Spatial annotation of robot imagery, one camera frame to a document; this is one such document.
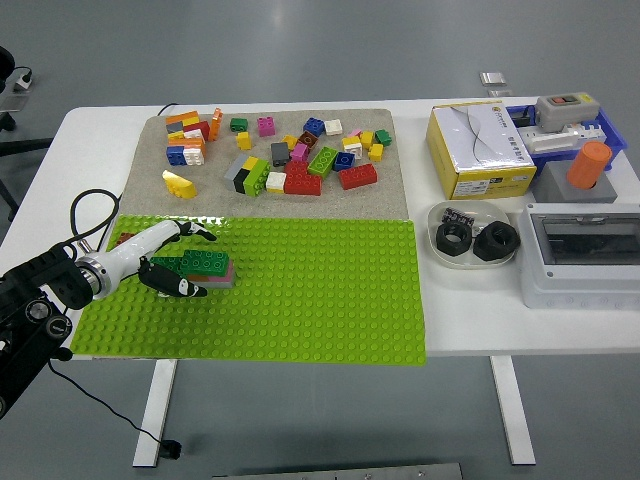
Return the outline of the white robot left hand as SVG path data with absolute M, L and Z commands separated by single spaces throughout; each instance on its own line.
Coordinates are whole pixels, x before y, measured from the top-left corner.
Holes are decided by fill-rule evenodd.
M 92 252 L 76 265 L 89 282 L 94 299 L 116 291 L 123 279 L 136 274 L 146 286 L 172 297 L 206 297 L 207 290 L 182 278 L 163 266 L 154 266 L 155 253 L 181 236 L 200 235 L 214 241 L 216 237 L 203 225 L 191 221 L 163 220 L 134 235 L 109 252 Z

